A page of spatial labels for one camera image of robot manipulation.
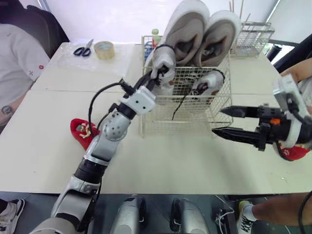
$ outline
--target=red shoe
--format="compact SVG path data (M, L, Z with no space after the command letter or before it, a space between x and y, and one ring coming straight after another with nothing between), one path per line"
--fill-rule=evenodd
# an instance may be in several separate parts
M293 146L292 148L282 148L281 144L277 145L279 155L288 161L295 161L303 158L310 150L307 150L300 146Z
M94 135L98 135L100 130L97 132L95 124L91 123L92 132ZM70 131L73 137L82 145L84 150L87 150L91 141L92 136L89 129L89 122L80 118L75 118L70 122Z

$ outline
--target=orange button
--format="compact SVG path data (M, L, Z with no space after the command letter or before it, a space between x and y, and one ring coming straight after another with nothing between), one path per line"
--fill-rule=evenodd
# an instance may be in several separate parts
M279 118L273 118L270 120L270 123L274 125L280 125L281 120Z

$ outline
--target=white table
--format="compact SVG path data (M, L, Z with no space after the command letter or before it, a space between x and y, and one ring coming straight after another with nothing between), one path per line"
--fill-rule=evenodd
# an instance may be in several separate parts
M43 74L33 85L32 90L96 92L108 84L120 81L121 78L134 85L142 76L141 45L134 45L132 56L128 58L130 66L125 76L106 73L99 69L97 71L91 71L74 66L65 67L61 65L59 57L63 53L69 53L66 50L66 46L68 46L66 42L60 46L51 59L51 64L46 67ZM83 64L84 59L97 58L93 51L90 58L77 59L81 60L81 64ZM108 90L108 92L118 91L121 91L119 87L113 87Z
M62 53L68 53L67 43L63 43L54 55L60 57ZM134 48L130 69L124 77L127 82L134 85L142 76L142 51L141 45ZM231 86L233 94L272 94L272 81L279 77L278 72L270 64L269 60L260 54L258 58L232 58L230 60ZM48 65L40 79L32 87L32 90L49 91L92 91L121 79L121 76L113 76L103 72L93 72L79 68L65 68L62 66ZM108 92L120 90L114 87Z
M71 136L70 121L87 118L91 92L28 92L0 135L0 191L59 193L84 154ZM104 93L94 106L94 122L121 93ZM233 104L276 106L272 95L234 95ZM267 146L209 136L139 135L139 118L129 127L105 172L102 193L270 194L311 189L312 157L288 162ZM253 130L256 119L234 125Z

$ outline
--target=scissors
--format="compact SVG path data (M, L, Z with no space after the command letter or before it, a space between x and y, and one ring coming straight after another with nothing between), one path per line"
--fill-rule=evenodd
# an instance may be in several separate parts
M88 42L85 47L80 47L74 51L74 55L88 57L91 54L90 46L92 45L93 39Z

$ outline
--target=tape roll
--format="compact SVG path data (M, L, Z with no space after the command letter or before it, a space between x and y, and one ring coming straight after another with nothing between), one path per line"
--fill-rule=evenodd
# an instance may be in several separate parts
M94 50L99 59L111 59L115 56L114 44L109 41L100 41L94 45Z

